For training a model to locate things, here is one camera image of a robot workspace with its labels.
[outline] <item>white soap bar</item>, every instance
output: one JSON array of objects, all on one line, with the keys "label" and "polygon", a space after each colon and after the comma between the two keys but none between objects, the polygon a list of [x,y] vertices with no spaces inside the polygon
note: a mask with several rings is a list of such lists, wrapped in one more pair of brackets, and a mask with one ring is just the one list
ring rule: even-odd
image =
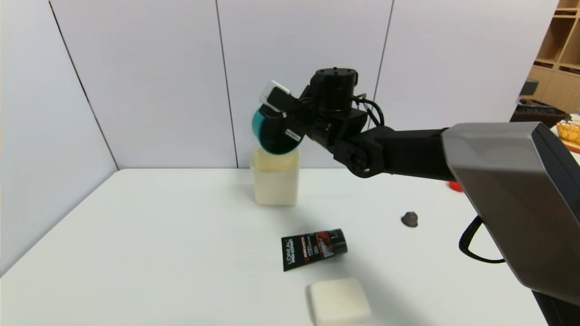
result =
[{"label": "white soap bar", "polygon": [[371,307],[356,278],[314,283],[310,297],[317,326],[360,324],[371,318]]}]

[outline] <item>white container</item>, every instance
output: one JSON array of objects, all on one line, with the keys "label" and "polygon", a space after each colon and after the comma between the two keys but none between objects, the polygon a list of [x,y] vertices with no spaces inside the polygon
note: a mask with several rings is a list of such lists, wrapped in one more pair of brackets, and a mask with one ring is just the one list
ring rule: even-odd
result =
[{"label": "white container", "polygon": [[259,148],[252,154],[250,169],[258,205],[296,205],[300,150],[272,155]]}]

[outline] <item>teal bowl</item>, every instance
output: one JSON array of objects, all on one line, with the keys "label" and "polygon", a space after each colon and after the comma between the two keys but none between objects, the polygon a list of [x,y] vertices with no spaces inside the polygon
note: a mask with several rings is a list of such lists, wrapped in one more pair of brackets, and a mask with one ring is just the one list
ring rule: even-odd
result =
[{"label": "teal bowl", "polygon": [[300,145],[284,134],[284,119],[266,119],[257,109],[252,117],[252,132],[258,139],[260,146],[268,153],[274,155],[288,154]]}]

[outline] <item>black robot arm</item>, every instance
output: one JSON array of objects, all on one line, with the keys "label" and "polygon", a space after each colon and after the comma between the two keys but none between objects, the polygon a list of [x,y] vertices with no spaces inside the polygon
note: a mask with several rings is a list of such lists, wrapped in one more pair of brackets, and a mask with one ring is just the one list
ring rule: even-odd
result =
[{"label": "black robot arm", "polygon": [[[380,108],[354,95],[357,82],[354,69],[318,70],[298,99],[281,86],[271,86],[260,113],[282,119],[284,133],[308,136],[361,178],[386,172],[454,181],[441,141],[445,129],[394,131],[384,126]],[[380,120],[369,110],[352,108],[353,102],[372,103]],[[369,116],[377,126],[363,131]]]}]

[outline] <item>black cable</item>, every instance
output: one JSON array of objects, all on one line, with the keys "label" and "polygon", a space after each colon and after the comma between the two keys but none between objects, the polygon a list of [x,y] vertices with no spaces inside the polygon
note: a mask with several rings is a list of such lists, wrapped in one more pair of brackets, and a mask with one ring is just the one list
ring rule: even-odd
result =
[{"label": "black cable", "polygon": [[354,101],[355,103],[357,103],[357,105],[359,105],[359,103],[366,103],[366,104],[370,104],[370,105],[372,105],[372,106],[373,106],[373,107],[376,109],[376,112],[377,112],[377,114],[379,115],[379,120],[377,120],[377,119],[376,119],[376,117],[375,117],[375,115],[373,114],[372,110],[369,110],[369,109],[368,109],[368,108],[365,106],[365,109],[367,110],[367,112],[368,112],[368,115],[369,115],[369,117],[371,118],[372,122],[373,122],[373,123],[374,123],[376,126],[378,126],[378,125],[384,126],[384,125],[385,125],[385,116],[383,115],[383,110],[381,110],[381,109],[380,109],[380,107],[378,106],[378,104],[376,104],[375,102],[373,102],[373,101],[371,101],[371,100],[367,100],[367,99],[366,99],[366,98],[364,98],[364,97],[362,97],[362,98],[359,98],[359,97],[357,97],[357,96],[355,96],[355,97],[353,98],[353,101]]},{"label": "black cable", "polygon": [[380,109],[379,105],[371,100],[368,100],[368,99],[361,99],[360,101],[363,103],[368,103],[376,109],[376,113],[379,115],[379,120],[380,120],[379,123],[381,126],[384,126],[385,125],[385,116],[383,115],[383,110]]},{"label": "black cable", "polygon": [[483,224],[483,219],[481,217],[479,217],[479,215],[475,219],[473,219],[471,224],[465,229],[465,231],[461,235],[461,239],[459,239],[459,250],[461,250],[461,252],[463,252],[466,256],[473,258],[475,260],[479,260],[480,262],[490,263],[490,264],[505,263],[506,262],[505,259],[495,259],[495,260],[487,259],[487,258],[480,257],[480,256],[476,255],[475,253],[472,253],[469,250],[469,245],[471,244],[471,240],[473,239],[473,236],[475,236],[475,232],[477,232],[477,229],[479,229],[479,227],[482,224]]},{"label": "black cable", "polygon": [[372,113],[372,111],[371,111],[371,110],[369,110],[369,109],[368,109],[366,106],[365,106],[365,110],[367,111],[367,113],[368,113],[368,116],[371,118],[371,120],[372,120],[372,123],[374,123],[374,124],[375,124],[375,126],[378,126],[378,125],[379,125],[379,121],[376,119],[376,117],[375,117],[375,115]]}]

